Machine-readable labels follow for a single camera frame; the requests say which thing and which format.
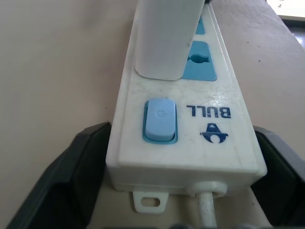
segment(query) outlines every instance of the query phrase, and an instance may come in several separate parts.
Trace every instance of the screw hole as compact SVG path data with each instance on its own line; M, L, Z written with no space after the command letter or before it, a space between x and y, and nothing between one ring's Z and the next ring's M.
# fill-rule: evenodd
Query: screw hole
M193 61L194 63L204 63L209 62L209 58L207 56L201 56L198 54L194 54L188 58L188 60Z
M160 200L158 198L142 198L141 204L145 207L157 207L160 205Z

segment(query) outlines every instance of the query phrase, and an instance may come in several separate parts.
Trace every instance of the white cable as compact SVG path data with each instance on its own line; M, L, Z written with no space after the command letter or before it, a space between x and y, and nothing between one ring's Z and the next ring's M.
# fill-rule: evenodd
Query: white cable
M216 228L217 225L212 192L199 193L197 194L197 198L201 225L204 228Z

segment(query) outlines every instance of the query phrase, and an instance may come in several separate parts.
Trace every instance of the power switch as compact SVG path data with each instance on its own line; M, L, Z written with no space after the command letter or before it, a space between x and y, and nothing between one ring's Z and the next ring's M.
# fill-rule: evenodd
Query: power switch
M145 135L158 142L169 142L176 132L176 104L170 99L150 99L147 104Z

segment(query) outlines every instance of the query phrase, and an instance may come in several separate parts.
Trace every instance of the power strip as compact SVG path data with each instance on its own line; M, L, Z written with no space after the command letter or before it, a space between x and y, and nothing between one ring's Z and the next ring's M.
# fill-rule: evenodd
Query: power strip
M203 8L202 21L204 33L194 36L193 45L206 43L208 49L198 50L203 53L191 49L188 60L199 70L180 80L161 81L141 77L135 71L139 24L135 14L106 164L114 187L133 192L138 212L163 212L169 194L212 192L220 197L234 193L266 174L210 4ZM175 104L177 141L171 144L145 139L147 103L160 98ZM142 198L158 198L160 205L143 206Z

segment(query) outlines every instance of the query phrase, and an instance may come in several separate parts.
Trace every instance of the table surface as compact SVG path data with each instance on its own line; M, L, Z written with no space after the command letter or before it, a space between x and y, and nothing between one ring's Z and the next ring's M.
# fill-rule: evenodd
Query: table surface
M254 125L305 158L305 50L264 0L214 0L214 12ZM44 169L87 126L112 121L136 0L3 0L0 7L0 228ZM219 226L268 225L245 190L215 201ZM106 176L92 222L198 225L196 200L170 196L162 215L133 210Z

